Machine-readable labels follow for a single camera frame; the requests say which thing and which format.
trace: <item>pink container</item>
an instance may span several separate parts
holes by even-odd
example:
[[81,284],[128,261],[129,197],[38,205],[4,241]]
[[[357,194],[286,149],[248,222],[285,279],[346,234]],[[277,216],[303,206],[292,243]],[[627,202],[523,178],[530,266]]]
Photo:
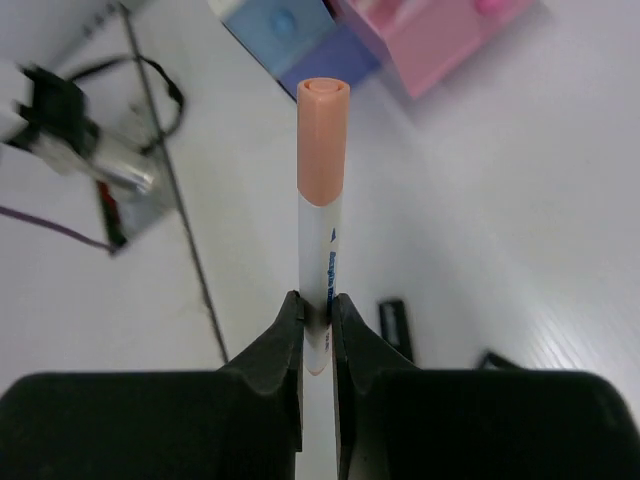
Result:
[[424,93],[535,0],[340,0],[363,42]]

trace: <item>orange cap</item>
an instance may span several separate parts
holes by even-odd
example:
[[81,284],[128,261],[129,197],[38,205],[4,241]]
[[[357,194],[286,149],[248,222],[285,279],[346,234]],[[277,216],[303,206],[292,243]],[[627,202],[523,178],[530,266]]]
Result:
[[342,193],[349,85],[333,78],[298,84],[298,190],[317,207]]

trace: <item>highlighter pen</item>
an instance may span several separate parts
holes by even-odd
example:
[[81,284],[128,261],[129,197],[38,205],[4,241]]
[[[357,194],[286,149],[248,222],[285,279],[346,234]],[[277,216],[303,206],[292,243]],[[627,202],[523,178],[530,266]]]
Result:
[[336,295],[349,85],[332,78],[298,84],[298,256],[305,315],[304,362],[319,375],[329,360],[328,316]]

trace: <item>white tabletop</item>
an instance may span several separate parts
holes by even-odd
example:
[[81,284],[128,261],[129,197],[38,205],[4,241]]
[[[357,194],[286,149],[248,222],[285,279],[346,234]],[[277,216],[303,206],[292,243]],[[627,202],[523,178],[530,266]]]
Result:
[[[640,412],[639,15],[546,0],[416,102],[386,74],[354,92],[338,287],[371,325],[403,297],[421,366],[492,348]],[[190,96],[170,150],[235,355],[297,286],[295,106],[205,0],[138,27]]]

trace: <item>cable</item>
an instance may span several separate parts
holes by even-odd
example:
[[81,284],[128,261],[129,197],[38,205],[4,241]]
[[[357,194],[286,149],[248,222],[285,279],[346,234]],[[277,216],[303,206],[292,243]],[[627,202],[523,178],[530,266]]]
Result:
[[[182,124],[182,120],[184,118],[184,113],[186,110],[186,98],[182,93],[182,91],[180,90],[180,88],[178,87],[178,85],[173,80],[171,80],[169,75],[167,75],[167,72],[164,70],[164,68],[162,68],[162,66],[158,62],[156,62],[155,60],[151,60],[150,58],[144,57],[142,55],[139,58],[144,63],[151,66],[156,72],[158,72],[158,74],[162,77],[162,79],[167,84],[167,95],[169,95],[169,98],[171,100],[175,101],[178,104],[178,112],[173,122],[169,126],[169,128],[167,128],[166,130],[161,130],[155,139],[153,139],[147,145],[140,147],[139,149],[140,154],[147,156],[151,152],[153,152],[153,150],[155,150],[155,148],[160,144],[160,142],[166,140],[167,138],[169,138],[171,135],[173,135],[178,131],[178,129],[180,128],[180,125]],[[135,56],[129,56],[129,55],[115,56],[112,58],[108,58],[106,60],[101,60],[99,62],[88,65],[86,67],[83,67],[80,70],[76,71],[75,73],[71,74],[67,78],[67,80],[73,83],[77,83],[78,81],[86,79],[93,75],[96,75],[97,73],[111,70],[112,68],[122,65],[123,63],[135,62],[135,61],[136,61]]]
[[111,248],[110,245],[99,242],[98,240],[93,240],[81,233],[76,232],[75,230],[71,230],[68,227],[59,225],[50,220],[34,217],[33,215],[29,215],[28,213],[19,212],[18,210],[14,210],[12,208],[3,207],[2,205],[0,205],[0,215],[18,220],[20,222],[28,223],[30,225],[47,228],[61,235],[66,235],[67,237],[77,240],[80,243],[84,243],[85,245],[88,245],[90,247],[99,248],[101,250],[106,250],[109,253],[114,253],[114,249]]
[[[147,145],[143,145],[138,149],[141,155],[147,156],[151,154],[161,142],[178,131],[184,118],[187,102],[178,85],[173,80],[171,80],[167,72],[158,62],[144,56],[140,56],[139,59],[151,66],[156,72],[158,72],[158,74],[167,84],[167,94],[169,95],[169,98],[171,98],[178,104],[176,117],[174,118],[169,128],[167,128],[166,130],[160,130],[156,138],[151,140]],[[122,65],[123,63],[135,61],[136,57],[130,55],[121,55],[100,60],[93,64],[82,67],[78,71],[74,72],[67,78],[67,81],[76,83],[98,73],[109,71],[119,65]],[[4,143],[11,147],[20,148],[22,150],[29,150],[29,145],[32,144],[37,139],[37,137],[38,128],[32,125],[27,125],[24,129],[22,129],[13,137],[7,139]]]

